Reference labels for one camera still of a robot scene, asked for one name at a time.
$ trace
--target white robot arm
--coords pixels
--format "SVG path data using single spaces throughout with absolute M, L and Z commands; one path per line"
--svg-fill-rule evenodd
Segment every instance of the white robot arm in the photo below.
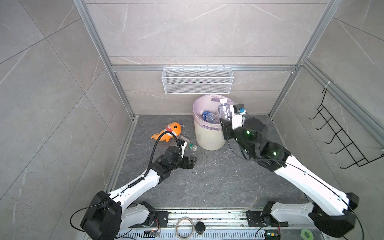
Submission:
M 245 118 L 243 104 L 228 105 L 227 99 L 221 99 L 218 110 L 225 140 L 235 139 L 244 158 L 245 152 L 249 159 L 285 178 L 313 201 L 306 204 L 269 201 L 261 215 L 266 225 L 279 222 L 314 224 L 332 237 L 341 237 L 354 228 L 353 209 L 358 205 L 358 196 L 332 187 L 281 145 L 266 140 L 268 128 L 258 119 Z
M 177 146 L 169 146 L 152 163 L 156 145 L 164 134 L 173 135 Z M 108 194 L 104 191 L 97 193 L 80 223 L 81 228 L 93 240 L 112 240 L 120 230 L 135 224 L 150 226 L 154 221 L 155 208 L 147 202 L 140 202 L 134 207 L 130 205 L 143 193 L 169 177 L 171 171 L 177 168 L 194 168 L 197 158 L 184 157 L 186 146 L 187 143 L 177 139 L 172 132 L 163 132 L 155 143 L 147 170 L 119 189 Z

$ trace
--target metal base rail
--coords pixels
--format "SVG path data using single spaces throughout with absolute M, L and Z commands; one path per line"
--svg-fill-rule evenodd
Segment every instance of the metal base rail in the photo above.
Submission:
M 304 68 L 312 74 L 324 87 L 327 86 L 329 93 L 384 147 L 384 127 L 372 117 L 361 105 L 349 96 L 344 90 L 332 81 L 309 59 L 302 62 Z
M 126 234 L 129 230 L 123 230 L 118 233 L 119 236 L 131 237 L 136 240 L 148 240 L 153 237 L 145 234 L 144 231 L 148 229 L 133 229 Z M 199 235 L 196 231 L 192 233 L 190 240 L 253 240 L 253 239 L 265 239 L 264 228 L 261 229 L 255 237 L 258 229 L 206 229 L 202 235 Z M 178 233 L 181 237 L 187 237 L 191 234 L 191 228 L 178 229 Z M 162 228 L 160 235 L 155 238 L 156 240 L 179 240 L 174 228 Z

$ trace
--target plastic water bottle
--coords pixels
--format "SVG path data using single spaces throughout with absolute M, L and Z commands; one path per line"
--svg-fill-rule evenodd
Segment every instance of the plastic water bottle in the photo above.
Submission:
M 211 113 L 210 111 L 202 111 L 201 115 L 203 116 L 203 120 L 209 123 L 218 124 L 220 123 L 220 119 L 218 115 Z
M 228 99 L 220 99 L 220 105 L 217 107 L 219 118 L 230 121 L 232 119 L 232 113 L 229 108 Z
M 184 137 L 183 135 L 179 135 L 179 137 L 180 137 L 181 139 L 183 139 L 183 140 L 187 143 L 187 147 L 188 147 L 189 149 L 191 149 L 192 151 L 196 152 L 196 150 L 197 150 L 197 148 L 198 148 L 196 145 L 193 145 L 192 143 L 190 143 L 189 139 L 186 138 L 186 137 Z

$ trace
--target trash can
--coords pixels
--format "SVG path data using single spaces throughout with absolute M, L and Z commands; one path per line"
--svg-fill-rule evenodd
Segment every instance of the trash can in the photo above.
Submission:
M 217 106 L 220 105 L 220 99 L 222 98 L 226 97 L 218 94 L 206 94 L 193 103 L 196 141 L 200 147 L 206 150 L 218 150 L 225 144 L 221 125 L 206 122 L 201 116 L 202 111 L 217 114 Z M 233 101 L 228 99 L 228 104 L 233 104 Z

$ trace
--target wire mesh basket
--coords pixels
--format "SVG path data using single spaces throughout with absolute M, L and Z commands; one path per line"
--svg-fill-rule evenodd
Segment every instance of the wire mesh basket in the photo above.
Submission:
M 233 82 L 230 67 L 166 67 L 161 75 L 166 94 L 229 93 Z

